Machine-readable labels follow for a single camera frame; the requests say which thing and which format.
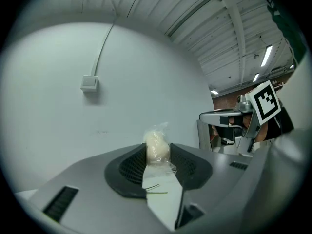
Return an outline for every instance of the white cable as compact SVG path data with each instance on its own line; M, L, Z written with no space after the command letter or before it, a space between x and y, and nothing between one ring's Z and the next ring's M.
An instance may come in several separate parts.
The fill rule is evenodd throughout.
M95 76L95 75L96 75L99 57L100 57L100 55L101 55L101 53L102 53L102 50L103 50L103 47L104 47L104 45L105 45L106 39L107 39L109 33L111 32L111 30L112 30L112 28L113 28L113 26L114 26L116 17L117 17L116 8L115 8L115 6L114 6L114 3L113 3L112 0L109 0L109 1L110 1L111 5L112 5L112 7L113 7L113 10L114 10L114 13L115 13L115 19L114 19L114 21L113 21L111 27L110 27L109 30L107 31L106 35L104 36L101 47L100 47L100 48L98 49L98 51L97 51L96 59L94 60L93 68L92 68L92 70L91 70L91 75L92 75L92 76Z
M113 7L113 10L114 10L114 13L115 13L115 17L117 17L117 12L116 12L116 8L115 8L115 6L114 6L114 3L113 3L112 0L109 0L109 1L111 2L111 5L112 5L112 7Z
M102 50L103 50L103 47L104 47L104 45L105 45L106 39L107 39L109 33L111 32L111 30L112 30L114 24L115 24L115 20L112 22L111 27L110 27L109 30L106 32L106 35L105 35L104 38L103 38L102 45L101 45L101 47L100 47L100 48L98 49L98 51L97 51L96 59L94 60L93 68L92 68L92 70L91 70L91 75L92 75L92 76L95 76L95 75L96 75L99 57L100 57L100 55L101 55L101 53L102 53Z

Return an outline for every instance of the black vent grille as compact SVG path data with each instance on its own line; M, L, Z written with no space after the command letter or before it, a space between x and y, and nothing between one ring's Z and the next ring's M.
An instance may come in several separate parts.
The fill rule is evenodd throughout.
M65 186L43 212L56 222L59 222L77 192L78 189Z
M196 163L183 156L183 153L171 152L171 162L179 168L176 173L178 179L191 177L196 171Z
M126 180L142 185L143 173L146 167L146 148L124 160L119 167Z
M246 165L246 164L238 163L238 162L235 162L235 161L232 162L232 163L230 164L230 166L233 166L233 167L235 167L235 168L242 169L242 170L246 170L247 167L248 167L248 165Z
M171 163L176 166L176 178L184 190L202 187L211 177L213 170L210 163L184 149L170 144Z

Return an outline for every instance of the wall outlet box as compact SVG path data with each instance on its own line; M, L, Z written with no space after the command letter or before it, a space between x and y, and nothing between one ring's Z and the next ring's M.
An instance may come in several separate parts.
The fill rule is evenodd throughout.
M83 92L96 92L98 90L98 76L83 76L80 89Z

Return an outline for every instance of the plastic bag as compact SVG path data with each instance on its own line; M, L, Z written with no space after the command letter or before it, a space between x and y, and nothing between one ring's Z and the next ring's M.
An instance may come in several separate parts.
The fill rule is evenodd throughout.
M162 162L160 164L148 165L144 171L143 180L155 177L171 177L172 174L176 174L176 166L169 161Z
M162 170L162 173L176 174L176 166L170 163L170 145L165 135L167 126L168 123L164 122L145 131L146 163L154 165L155 169Z
M165 129L168 123L155 125L145 131L144 142L146 142L147 164L157 164L170 159L170 147L165 140Z

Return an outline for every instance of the gray plastic surface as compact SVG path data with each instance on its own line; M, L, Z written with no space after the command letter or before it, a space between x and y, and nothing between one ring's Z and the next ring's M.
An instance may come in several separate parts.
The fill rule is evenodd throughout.
M280 136L270 149L258 149L228 194L177 233L256 233L265 228L283 212L305 178L312 155L311 135L312 129L294 130ZM192 204L201 200L193 191L186 195Z
M104 169L111 160L138 146L114 150L73 164L39 188L30 202L43 210L67 185L79 189L59 222L69 229L84 234L167 232L145 199L122 197L104 179Z
M177 230L177 233L240 233L244 207L256 189L267 153L266 149L262 149L253 158L230 156L237 162L241 162L240 158L245 158L246 163L250 160L248 168L242 170L241 176L234 172L237 169L234 167L224 171L228 169L231 159L215 159L213 167L218 176L213 181L208 181L202 190L185 193L188 201L198 205L205 211L205 215Z
M145 199L125 198L112 190L104 179L106 165L139 145L126 147L75 163L40 188L30 199L43 210L63 186L79 189L60 224L79 233L164 233L168 230L150 211ZM188 193L207 214L226 197L244 170L230 166L233 161L249 164L250 158L178 147L211 163L213 174L198 190Z

